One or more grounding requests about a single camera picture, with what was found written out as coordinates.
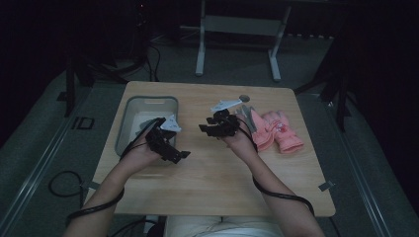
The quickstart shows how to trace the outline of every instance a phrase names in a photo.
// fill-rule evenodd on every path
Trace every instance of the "person's left arm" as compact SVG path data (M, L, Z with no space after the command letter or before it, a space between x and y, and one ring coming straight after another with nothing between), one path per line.
M144 169L161 156L149 149L148 145L133 148L108 174L99 189L83 205L82 209L94 207L115 199L123 190L126 181L136 172ZM114 216L113 205L107 209L73 219L63 236L107 236Z

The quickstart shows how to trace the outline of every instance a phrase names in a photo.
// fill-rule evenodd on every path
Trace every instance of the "light wood surface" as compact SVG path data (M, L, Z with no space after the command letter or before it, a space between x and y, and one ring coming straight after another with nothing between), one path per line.
M251 174L222 141L199 129L212 116L210 107L219 100L236 100L248 95L261 115L282 110L291 128L304 141L294 154L281 154L278 144L260 152L274 173L297 195L307 198L316 216L331 216L335 207L325 183L307 128L294 93L290 89L182 83L130 82L122 97L93 181L101 183L118 163L115 144L126 101L134 96L173 96L179 101L176 148L191 151L178 164L152 165L134 175L126 184L126 194L117 213L155 215L270 215L252 183Z

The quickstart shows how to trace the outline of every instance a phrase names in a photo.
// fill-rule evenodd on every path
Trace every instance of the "pink glove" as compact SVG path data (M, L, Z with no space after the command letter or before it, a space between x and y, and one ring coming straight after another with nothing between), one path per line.
M268 112L263 115L268 124L268 131L274 133L275 141L280 145L281 153L293 153L302 148L303 142L290 128L290 122L283 112Z
M256 131L252 133L253 141L258 146L258 150L263 151L274 143L274 135L267 131L266 122L254 110L251 110L251 116L256 126Z

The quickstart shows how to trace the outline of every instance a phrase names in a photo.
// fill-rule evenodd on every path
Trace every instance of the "dark background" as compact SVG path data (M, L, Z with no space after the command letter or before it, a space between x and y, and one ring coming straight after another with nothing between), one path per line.
M268 3L235 8L214 1L222 15L275 17ZM199 1L153 1L141 16L176 40L181 24L199 25ZM417 143L419 5L415 1L292 1L287 33L336 38L323 67L347 65L350 90L401 186L418 212ZM0 5L2 145L65 69L69 52L102 63L144 53L136 31L138 2L6 0Z

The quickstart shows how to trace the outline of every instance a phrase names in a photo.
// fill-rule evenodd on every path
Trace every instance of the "hand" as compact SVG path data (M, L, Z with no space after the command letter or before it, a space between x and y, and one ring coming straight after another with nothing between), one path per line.
M244 123L244 116L243 115L237 115L237 118L240 122L240 127L247 132L251 139L251 133L249 131L249 128L247 127L246 123ZM220 139L223 140L228 147L240 158L240 159L247 159L249 157L254 157L254 155L257 155L257 151L253 147L252 141L249 139L249 137L240 129L237 130L236 134L234 136L225 136L221 137Z
M129 153L126 154L118 164L124 167L124 171L129 175L144 169L154 161L161 158L161 155L152 151L145 139L145 132L131 147Z

